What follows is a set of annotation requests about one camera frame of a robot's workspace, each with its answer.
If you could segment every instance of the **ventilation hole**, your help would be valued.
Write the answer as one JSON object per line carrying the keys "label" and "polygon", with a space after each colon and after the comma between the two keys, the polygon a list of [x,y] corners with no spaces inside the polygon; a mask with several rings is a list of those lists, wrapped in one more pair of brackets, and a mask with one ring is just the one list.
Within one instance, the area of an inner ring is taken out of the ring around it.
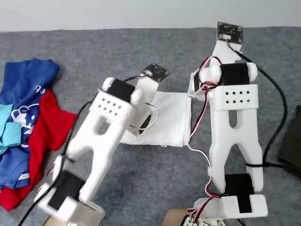
{"label": "ventilation hole", "polygon": [[236,110],[230,110],[228,111],[229,114],[229,125],[234,128],[237,126],[237,111]]}
{"label": "ventilation hole", "polygon": [[101,124],[98,124],[96,127],[96,132],[99,135],[103,135],[107,132],[108,128],[110,127],[110,124],[107,122],[102,122]]}

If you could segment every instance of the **white plastic part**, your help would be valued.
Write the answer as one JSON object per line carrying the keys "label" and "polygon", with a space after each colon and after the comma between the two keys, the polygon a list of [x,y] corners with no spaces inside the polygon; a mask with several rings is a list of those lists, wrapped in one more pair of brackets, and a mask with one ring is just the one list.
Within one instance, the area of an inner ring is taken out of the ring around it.
{"label": "white plastic part", "polygon": [[[238,145],[247,163],[262,164],[262,150],[258,142],[257,129],[257,85],[219,86],[210,91],[209,97],[212,134],[212,144],[209,150],[212,166],[210,174],[219,192],[224,193],[224,166],[233,145]],[[237,110],[237,125],[234,128],[229,123],[229,110]],[[263,188],[262,168],[247,167],[246,171],[251,175],[254,190],[261,191]]]}
{"label": "white plastic part", "polygon": [[159,83],[149,77],[139,78],[136,89],[143,90],[144,101],[150,103],[158,89]]}
{"label": "white plastic part", "polygon": [[250,82],[253,82],[258,75],[258,70],[257,70],[257,66],[254,63],[246,63],[246,65],[248,66],[249,69],[249,78],[250,78]]}
{"label": "white plastic part", "polygon": [[197,223],[192,223],[190,217],[187,216],[181,226],[226,226],[222,220],[217,219],[201,219],[199,218]]}
{"label": "white plastic part", "polygon": [[106,92],[108,91],[108,88],[111,86],[111,84],[113,83],[114,78],[109,77],[107,78],[104,82],[103,82],[103,90]]}
{"label": "white plastic part", "polygon": [[[48,184],[44,184],[39,190],[35,201],[49,188]],[[39,203],[38,207],[43,209],[47,214],[59,219],[63,222],[72,222],[76,225],[98,226],[105,216],[104,210],[97,205],[84,205],[70,197],[67,197],[62,203],[59,210],[55,210],[48,205],[50,199],[54,195],[56,189],[53,188],[45,198]]]}
{"label": "white plastic part", "polygon": [[[236,43],[231,43],[231,47],[236,51],[240,51],[242,45],[236,44]],[[223,64],[233,64],[233,63],[235,63],[235,61],[241,59],[240,56],[238,56],[235,52],[233,52],[227,46],[227,42],[222,41],[222,40],[216,41],[216,45],[215,45],[212,55],[218,57]],[[210,66],[211,65],[219,65],[219,62],[213,58],[210,61]]]}
{"label": "white plastic part", "polygon": [[[88,150],[93,151],[91,173],[79,192],[81,202],[87,203],[95,195],[111,165],[111,157],[134,115],[135,109],[130,103],[106,92],[98,92],[89,114],[67,149],[68,158],[73,160],[77,160]],[[104,123],[109,124],[107,131],[98,134]]]}
{"label": "white plastic part", "polygon": [[[199,209],[207,198],[198,199],[194,208]],[[266,199],[262,194],[250,195],[251,213],[240,213],[236,196],[224,196],[220,199],[212,199],[202,211],[201,218],[209,219],[237,219],[258,218],[268,215]]]}
{"label": "white plastic part", "polygon": [[258,87],[252,85],[218,86],[209,92],[210,110],[258,108]]}
{"label": "white plastic part", "polygon": [[[135,89],[131,95],[131,103],[112,96],[105,91],[108,90],[113,82],[113,78],[108,78],[103,84],[103,88],[96,95],[89,113],[78,130],[76,136],[70,141],[67,149],[67,159],[63,169],[68,170],[73,161],[88,150],[93,151],[93,162],[91,173],[79,192],[79,201],[67,197],[60,209],[57,211],[48,206],[48,202],[56,191],[53,188],[46,197],[39,202],[39,207],[53,217],[64,222],[76,225],[98,226],[104,217],[104,210],[91,203],[91,198],[95,195],[99,185],[103,181],[110,165],[111,158],[117,145],[129,125],[146,119],[150,115],[150,108],[146,105],[144,94],[141,90]],[[151,88],[146,88],[148,98],[151,100],[157,87],[151,83]],[[104,133],[100,133],[100,128],[105,124],[109,127]],[[53,180],[58,175],[61,167],[62,156],[55,160]],[[39,198],[49,185],[45,184],[39,190],[36,197]]]}
{"label": "white plastic part", "polygon": [[218,83],[221,80],[221,76],[221,67],[219,65],[212,65],[201,70],[200,81],[212,81],[214,83]]}

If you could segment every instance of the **printed graphic on shirt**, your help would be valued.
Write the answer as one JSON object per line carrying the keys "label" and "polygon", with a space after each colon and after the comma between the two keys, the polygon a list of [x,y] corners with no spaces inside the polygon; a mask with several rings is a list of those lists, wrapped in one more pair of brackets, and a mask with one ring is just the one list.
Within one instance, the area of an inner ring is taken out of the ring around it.
{"label": "printed graphic on shirt", "polygon": [[42,89],[41,86],[36,86],[36,88],[34,88],[34,90],[36,91],[36,93],[40,93],[40,94],[43,94],[45,93],[45,89]]}
{"label": "printed graphic on shirt", "polygon": [[32,104],[29,106],[21,106],[19,109],[13,110],[11,117],[14,122],[21,124],[21,146],[28,147],[28,137],[31,135],[34,123],[39,114],[39,104]]}

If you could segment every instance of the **white cloth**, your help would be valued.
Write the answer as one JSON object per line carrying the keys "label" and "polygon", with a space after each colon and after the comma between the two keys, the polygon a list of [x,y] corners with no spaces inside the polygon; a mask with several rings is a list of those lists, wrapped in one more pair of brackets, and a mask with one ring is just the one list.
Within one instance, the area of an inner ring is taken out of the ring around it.
{"label": "white cloth", "polygon": [[158,91],[151,104],[159,109],[157,122],[137,137],[126,131],[121,143],[176,147],[187,145],[191,119],[191,98],[187,93]]}

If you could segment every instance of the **white wall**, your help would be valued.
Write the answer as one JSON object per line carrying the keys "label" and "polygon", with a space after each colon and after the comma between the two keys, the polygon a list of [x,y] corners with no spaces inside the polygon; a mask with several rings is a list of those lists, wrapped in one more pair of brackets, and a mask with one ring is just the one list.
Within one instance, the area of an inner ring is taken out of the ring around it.
{"label": "white wall", "polygon": [[2,0],[0,31],[301,26],[301,0]]}

